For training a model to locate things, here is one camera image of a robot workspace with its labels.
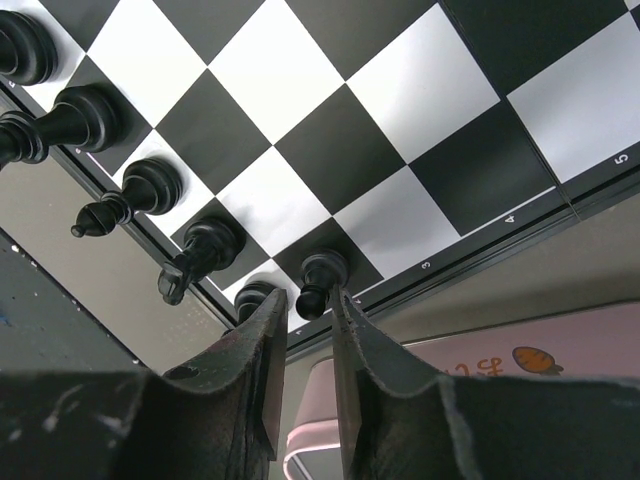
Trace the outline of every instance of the chess piece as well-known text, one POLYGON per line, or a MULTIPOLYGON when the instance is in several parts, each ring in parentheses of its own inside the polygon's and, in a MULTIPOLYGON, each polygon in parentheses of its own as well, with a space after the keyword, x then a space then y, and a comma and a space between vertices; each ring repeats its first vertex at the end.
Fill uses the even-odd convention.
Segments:
POLYGON ((184 234, 184 251, 165 262, 158 278, 158 290, 169 305, 178 305, 193 282, 229 267, 242 251, 245 239, 226 223, 205 218, 193 223, 184 234))
POLYGON ((121 124, 115 106, 100 89, 65 88, 53 109, 40 118, 20 111, 0 115, 0 169, 10 162, 40 163, 52 145, 101 152, 120 138, 121 124))
POLYGON ((339 253, 322 250, 304 259, 302 272, 304 286, 296 301, 296 310, 305 320, 315 320, 327 309, 333 286, 347 284, 349 264, 339 253))
POLYGON ((100 201, 85 205, 71 227, 74 237, 102 237, 129 223, 137 212, 164 215, 182 195, 180 174, 167 162, 145 158, 124 171, 122 192, 106 192, 100 201))
POLYGON ((276 287, 267 282, 247 283, 236 295, 233 306, 238 314, 238 325, 247 320, 276 287))
POLYGON ((36 20, 0 10, 0 74, 18 85, 46 82, 58 68, 56 46, 36 20))

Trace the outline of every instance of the printed number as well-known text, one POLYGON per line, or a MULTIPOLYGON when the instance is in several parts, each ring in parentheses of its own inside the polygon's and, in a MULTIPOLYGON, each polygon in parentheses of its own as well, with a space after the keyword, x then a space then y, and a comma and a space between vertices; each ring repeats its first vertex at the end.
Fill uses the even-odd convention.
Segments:
POLYGON ((627 160, 629 160, 629 155, 626 154, 622 154, 619 157, 616 157, 613 159, 614 162, 616 162, 616 165, 622 165, 624 162, 626 162, 627 160))

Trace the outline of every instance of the white square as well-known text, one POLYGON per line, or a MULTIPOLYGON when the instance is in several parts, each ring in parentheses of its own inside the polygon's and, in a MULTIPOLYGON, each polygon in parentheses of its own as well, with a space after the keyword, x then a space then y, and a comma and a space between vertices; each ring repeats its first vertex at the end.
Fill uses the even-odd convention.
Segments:
POLYGON ((347 84, 407 163, 499 101, 439 5, 347 84))
POLYGON ((258 268, 245 275, 243 278, 225 289, 222 294, 227 297, 227 300, 234 303, 236 295, 240 289, 247 283, 255 281, 267 282, 277 288, 284 288, 287 291, 287 298, 289 300, 289 332, 309 323, 306 320, 303 320, 295 309, 295 302, 300 295, 300 289, 293 280, 291 280, 291 278, 282 271, 273 259, 267 260, 258 268))
POLYGON ((37 0, 3 0, 1 8, 24 13, 38 21, 51 35, 58 52, 58 68, 45 83, 24 87, 31 97, 45 110, 51 110, 60 90, 82 62, 84 50, 37 0))
POLYGON ((640 141, 640 31, 626 14, 508 98, 562 182, 640 141))
POLYGON ((330 217, 274 147, 227 185, 218 199, 271 257, 330 217))
POLYGON ((122 176, 125 169, 131 163, 143 158, 158 158, 169 162, 175 167, 182 179, 182 197, 180 197, 178 204, 164 215, 147 215, 160 231, 169 237, 209 203, 213 198, 213 193, 155 130, 147 135, 136 151, 118 169, 113 176, 113 181, 122 187, 122 176))
POLYGON ((344 83, 284 0, 267 0, 209 68, 272 144, 344 83))
POLYGON ((409 167, 394 173, 334 218, 385 279, 460 240, 409 167))
POLYGON ((206 68, 153 0, 120 0, 89 56, 153 127, 206 68))

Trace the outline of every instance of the carrot print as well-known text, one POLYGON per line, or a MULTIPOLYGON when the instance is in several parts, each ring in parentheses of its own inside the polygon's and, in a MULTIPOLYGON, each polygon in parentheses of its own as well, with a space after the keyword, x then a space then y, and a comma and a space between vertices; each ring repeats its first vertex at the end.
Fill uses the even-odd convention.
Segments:
POLYGON ((556 359, 544 350, 534 347, 517 347, 513 349, 513 359, 525 372, 538 375, 560 375, 564 370, 556 364, 556 359))

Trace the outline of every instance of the chessboard border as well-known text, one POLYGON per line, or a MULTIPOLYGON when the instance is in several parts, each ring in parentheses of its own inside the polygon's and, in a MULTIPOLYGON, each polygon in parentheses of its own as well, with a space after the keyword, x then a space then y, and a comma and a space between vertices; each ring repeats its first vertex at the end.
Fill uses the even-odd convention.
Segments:
MULTIPOLYGON (((22 92, 22 89, 12 90, 5 84, 4 80, 0 82, 0 101, 9 108, 19 109, 35 115, 45 113, 29 95, 26 93, 21 95, 20 92, 22 92)), ((80 163, 66 147, 53 147, 50 155, 95 200, 109 188, 115 187, 113 181, 97 165, 93 165, 94 168, 91 168, 93 162, 80 163)), ((636 165, 611 178, 604 184, 570 199, 569 203, 505 235, 497 242, 473 251, 433 275, 423 277, 393 295, 388 295, 375 301, 364 310, 374 322, 377 322, 542 240, 550 238, 637 193, 640 193, 640 165, 636 165)), ((172 248, 169 241, 162 242, 160 239, 154 238, 146 228, 147 223, 149 222, 142 222, 141 224, 138 219, 134 219, 133 222, 122 226, 122 228, 151 258, 159 265, 162 265, 164 261, 170 259, 177 252, 175 248, 172 248)), ((190 291, 205 308, 213 313, 214 317, 224 327, 235 327, 235 319, 228 311, 229 305, 223 306, 228 303, 225 302, 226 299, 215 299, 211 289, 206 288, 204 284, 191 285, 190 291)), ((329 315, 305 325, 302 329, 289 333, 287 339, 287 361, 293 361, 324 347, 330 340, 330 336, 331 322, 329 315)))

